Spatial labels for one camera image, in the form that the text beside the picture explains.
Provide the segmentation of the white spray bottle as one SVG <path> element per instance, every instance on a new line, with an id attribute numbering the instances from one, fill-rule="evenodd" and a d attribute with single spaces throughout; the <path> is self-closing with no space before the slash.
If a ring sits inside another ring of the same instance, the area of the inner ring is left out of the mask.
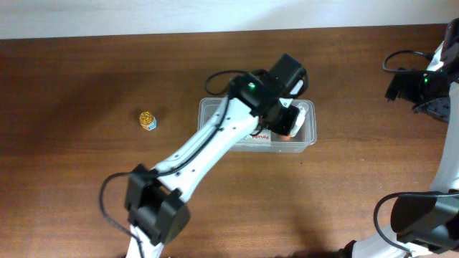
<path id="1" fill-rule="evenodd" d="M 306 114 L 309 111 L 309 107 L 306 105 L 297 105 L 296 106 L 299 110 L 299 113 L 297 115 L 297 118 L 295 119 L 295 122 L 293 124 L 293 128 L 290 131 L 290 137 L 294 138 L 298 134 L 299 130 L 303 126 L 304 122 L 306 121 Z"/>

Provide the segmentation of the white medicine box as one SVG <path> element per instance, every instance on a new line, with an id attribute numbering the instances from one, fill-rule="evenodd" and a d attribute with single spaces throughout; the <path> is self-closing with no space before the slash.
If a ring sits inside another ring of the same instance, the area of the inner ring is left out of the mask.
<path id="1" fill-rule="evenodd" d="M 272 137 L 269 130 L 263 130 L 257 135 L 247 135 L 241 138 L 235 147 L 251 148 L 271 146 Z"/>

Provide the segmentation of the small gold-lid balm jar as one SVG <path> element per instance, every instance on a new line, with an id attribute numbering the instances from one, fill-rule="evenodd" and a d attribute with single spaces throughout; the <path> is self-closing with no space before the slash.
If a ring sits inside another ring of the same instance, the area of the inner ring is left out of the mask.
<path id="1" fill-rule="evenodd" d="M 149 111 L 142 112 L 139 115 L 139 122 L 141 124 L 141 127 L 148 131 L 155 129 L 157 126 L 156 118 Z"/>

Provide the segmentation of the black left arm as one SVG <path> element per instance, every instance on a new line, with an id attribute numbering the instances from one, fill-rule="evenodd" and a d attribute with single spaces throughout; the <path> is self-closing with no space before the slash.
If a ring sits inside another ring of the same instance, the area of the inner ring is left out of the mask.
<path id="1" fill-rule="evenodd" d="M 293 131 L 300 110 L 291 101 L 308 89 L 300 62 L 284 54 L 268 71 L 233 73 L 202 128 L 153 168 L 139 164 L 132 170 L 125 199 L 132 235 L 127 257 L 160 257 L 189 222 L 186 203 L 194 190 L 235 143 L 264 129 L 282 136 Z"/>

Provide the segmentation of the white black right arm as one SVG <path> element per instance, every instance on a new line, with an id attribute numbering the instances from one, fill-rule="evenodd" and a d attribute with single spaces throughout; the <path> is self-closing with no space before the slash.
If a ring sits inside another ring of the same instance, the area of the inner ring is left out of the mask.
<path id="1" fill-rule="evenodd" d="M 376 234 L 351 241 L 336 257 L 421 257 L 458 251 L 458 20 L 452 20 L 445 37 L 425 70 L 391 70 L 394 75 L 385 97 L 402 98 L 424 113 L 447 123 L 442 159 L 429 191 L 391 193 L 380 199 L 373 212 Z"/>

